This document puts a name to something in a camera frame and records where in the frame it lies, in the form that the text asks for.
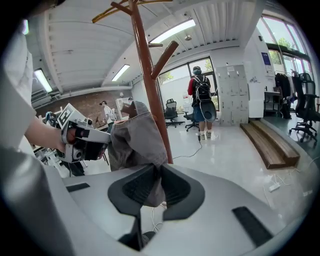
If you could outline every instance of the office chair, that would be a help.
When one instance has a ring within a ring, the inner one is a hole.
[[[168,99],[166,101],[166,109],[164,112],[164,118],[165,119],[170,119],[170,122],[165,122],[166,127],[168,128],[168,126],[174,126],[174,128],[177,128],[177,125],[181,125],[182,123],[184,123],[183,121],[176,121],[175,118],[178,117],[178,113],[177,113],[177,102],[174,101],[173,98]]]
[[[292,77],[293,84],[297,93],[297,105],[295,113],[298,118],[302,118],[303,122],[297,122],[294,128],[289,130],[302,131],[303,136],[300,142],[303,142],[306,134],[314,139],[314,146],[317,145],[317,130],[312,127],[312,122],[320,122],[320,113],[316,111],[315,99],[319,96],[315,95],[316,86],[308,73],[302,73],[299,77]]]
[[[191,124],[187,124],[187,125],[185,126],[185,128],[188,127],[188,129],[186,129],[186,131],[188,132],[189,129],[192,128],[192,127],[197,127],[197,128],[199,129],[199,123],[196,122],[195,114],[194,114],[194,113],[187,114],[188,112],[186,112],[186,111],[184,111],[184,113],[185,113],[185,115],[184,115],[183,117],[184,117],[185,119],[187,119],[187,120],[192,121]]]

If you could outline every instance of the white floor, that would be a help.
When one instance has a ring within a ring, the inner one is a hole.
[[[191,156],[200,148],[198,129],[186,132],[184,125],[168,127],[172,156]],[[214,126],[211,139],[201,141],[202,149],[192,157],[179,157],[174,164],[195,169],[210,175],[228,179],[269,204],[286,224],[306,214],[313,195],[319,186],[319,170],[310,158],[301,155],[297,169],[267,170],[256,148],[240,127]],[[102,159],[87,161],[86,175],[110,172],[110,167]],[[68,177],[67,169],[60,172]],[[281,183],[280,188],[269,192],[274,180]],[[154,222],[162,220],[162,207],[154,210]],[[142,231],[153,229],[151,208],[141,209]]]

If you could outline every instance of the wooden step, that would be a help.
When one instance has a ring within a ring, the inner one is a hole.
[[[287,167],[285,160],[278,154],[272,143],[250,123],[241,123],[240,127],[252,141],[267,169]]]
[[[288,166],[296,166],[299,154],[278,133],[261,121],[250,121],[250,123],[267,138]]]

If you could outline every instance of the white corrugated ceiling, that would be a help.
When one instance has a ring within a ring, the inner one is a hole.
[[[111,0],[66,0],[55,9],[29,20],[26,36],[34,69],[42,68],[54,90],[60,93],[112,85],[124,64],[131,67],[119,83],[128,83],[141,70],[134,44],[131,18],[121,11],[93,24],[92,18],[109,8]],[[196,26],[166,39],[151,49],[154,63],[171,40],[179,43],[173,55],[219,42],[236,41],[248,30],[255,1],[174,0],[140,5],[139,11],[150,41],[188,19]],[[36,79],[33,92],[41,90]]]

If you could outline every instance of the ceiling light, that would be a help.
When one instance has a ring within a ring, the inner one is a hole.
[[[47,93],[52,92],[52,88],[50,86],[50,84],[48,83],[42,69],[37,69],[34,71],[34,74],[36,76],[36,78],[38,79],[38,81],[42,84],[42,86],[44,87],[44,89],[46,90]]]
[[[166,40],[167,38],[175,35],[176,33],[179,33],[183,30],[186,30],[188,28],[194,27],[196,25],[195,21],[193,19],[189,19],[184,23],[181,23],[177,26],[174,26],[173,28],[170,28],[166,32],[162,33],[155,39],[153,39],[150,43],[161,43],[162,41]]]
[[[112,81],[117,81],[119,77],[130,67],[130,65],[124,65],[119,72],[115,75],[115,77],[112,79]]]
[[[28,25],[28,21],[26,19],[23,20],[23,31],[22,33],[24,35],[29,33],[29,25]]]

